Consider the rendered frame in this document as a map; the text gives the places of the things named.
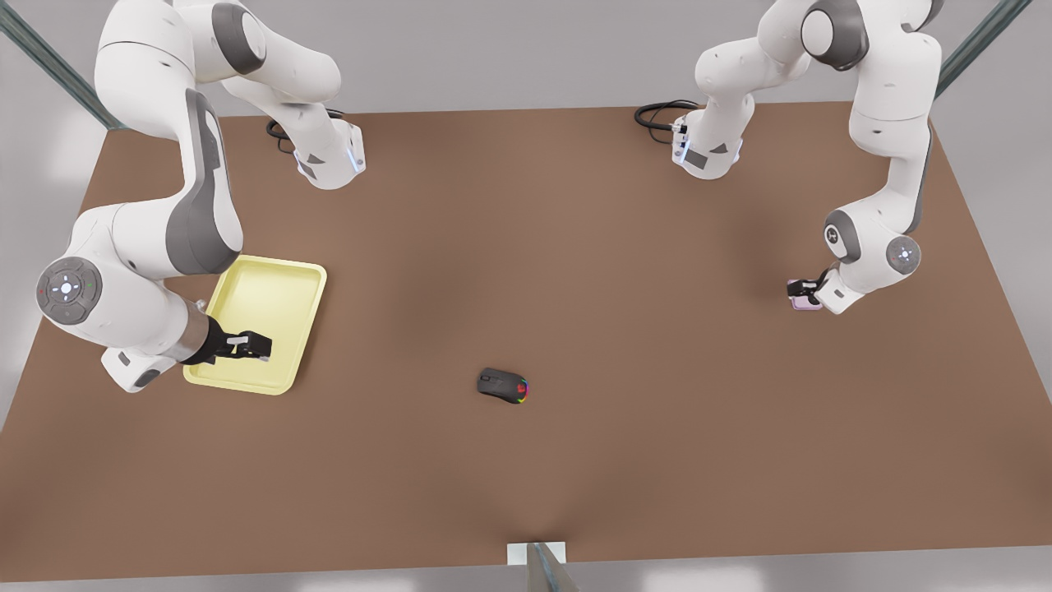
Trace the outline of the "pale yellow tray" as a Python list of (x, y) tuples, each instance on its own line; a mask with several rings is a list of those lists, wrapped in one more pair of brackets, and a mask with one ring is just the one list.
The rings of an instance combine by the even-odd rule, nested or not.
[(222, 358), (186, 366), (194, 385), (282, 395), (294, 385), (325, 282), (326, 270), (311, 263), (240, 256), (220, 275), (207, 314), (226, 333), (251, 331), (274, 340), (266, 361)]

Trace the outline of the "black computer mouse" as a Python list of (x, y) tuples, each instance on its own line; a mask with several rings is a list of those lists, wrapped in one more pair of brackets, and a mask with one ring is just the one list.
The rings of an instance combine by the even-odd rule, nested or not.
[(522, 375), (484, 368), (478, 375), (477, 390), (511, 404), (522, 404), (528, 397), (529, 384)]

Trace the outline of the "silver frame post with foot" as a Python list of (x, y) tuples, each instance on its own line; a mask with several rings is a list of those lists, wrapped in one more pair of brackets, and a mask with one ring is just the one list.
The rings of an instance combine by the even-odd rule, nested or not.
[(527, 592), (581, 592), (566, 570), (566, 543), (508, 543), (508, 566), (526, 566)]

